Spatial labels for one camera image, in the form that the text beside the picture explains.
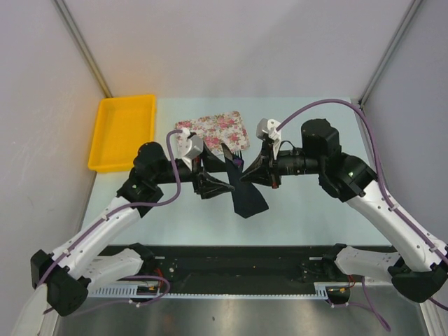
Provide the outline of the iridescent green fork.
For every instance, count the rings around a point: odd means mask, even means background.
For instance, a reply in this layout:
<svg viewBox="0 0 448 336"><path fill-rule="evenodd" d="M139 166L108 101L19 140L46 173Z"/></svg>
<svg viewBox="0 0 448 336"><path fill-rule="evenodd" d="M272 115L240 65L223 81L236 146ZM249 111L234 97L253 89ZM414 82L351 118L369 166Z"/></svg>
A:
<svg viewBox="0 0 448 336"><path fill-rule="evenodd" d="M244 159L240 150L232 154L232 163L236 168L243 169Z"/></svg>

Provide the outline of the silver table knife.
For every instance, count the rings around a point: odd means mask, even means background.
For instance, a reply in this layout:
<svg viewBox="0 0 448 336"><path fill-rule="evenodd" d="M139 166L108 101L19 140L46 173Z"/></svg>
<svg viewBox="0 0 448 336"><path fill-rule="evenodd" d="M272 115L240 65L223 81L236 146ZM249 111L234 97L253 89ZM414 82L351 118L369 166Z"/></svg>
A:
<svg viewBox="0 0 448 336"><path fill-rule="evenodd" d="M225 160L228 160L229 162L233 162L233 153L229 149L229 147L225 143L222 143L221 147L223 150L223 155L224 155Z"/></svg>

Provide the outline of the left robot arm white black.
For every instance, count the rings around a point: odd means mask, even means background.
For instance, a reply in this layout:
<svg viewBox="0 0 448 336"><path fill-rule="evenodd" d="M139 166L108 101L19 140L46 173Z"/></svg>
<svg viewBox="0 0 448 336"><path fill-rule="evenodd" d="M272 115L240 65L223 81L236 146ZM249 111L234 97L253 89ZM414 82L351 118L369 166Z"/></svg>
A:
<svg viewBox="0 0 448 336"><path fill-rule="evenodd" d="M74 313L89 292L116 280L136 276L145 280L155 271L150 250L133 244L94 268L93 260L124 229L140 221L152 208L171 204L180 195L181 184L191 183L203 200L229 193L230 184L214 178L226 164L203 140L186 141L181 157L163 150L157 142L143 144L127 180L103 212L60 247L50 253L38 250L31 257L31 283L46 288L46 302L60 316Z"/></svg>

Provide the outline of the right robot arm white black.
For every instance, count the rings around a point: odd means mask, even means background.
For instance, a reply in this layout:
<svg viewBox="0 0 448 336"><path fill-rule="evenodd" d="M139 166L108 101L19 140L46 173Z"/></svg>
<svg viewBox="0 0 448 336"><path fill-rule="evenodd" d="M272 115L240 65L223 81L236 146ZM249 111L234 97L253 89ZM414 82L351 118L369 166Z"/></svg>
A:
<svg viewBox="0 0 448 336"><path fill-rule="evenodd" d="M367 218L392 244L393 253L382 253L336 244L322 257L323 273L331 281L358 275L385 281L405 298L422 303L432 298L447 281L447 244L429 243L431 234L419 224L404 221L393 198L380 189L374 170L359 157L343 153L340 135L325 119L313 119L301 127L302 147L281 150L280 123L263 118L256 136L260 154L242 175L242 181L281 185L282 176L315 174L331 197L348 204Z"/></svg>

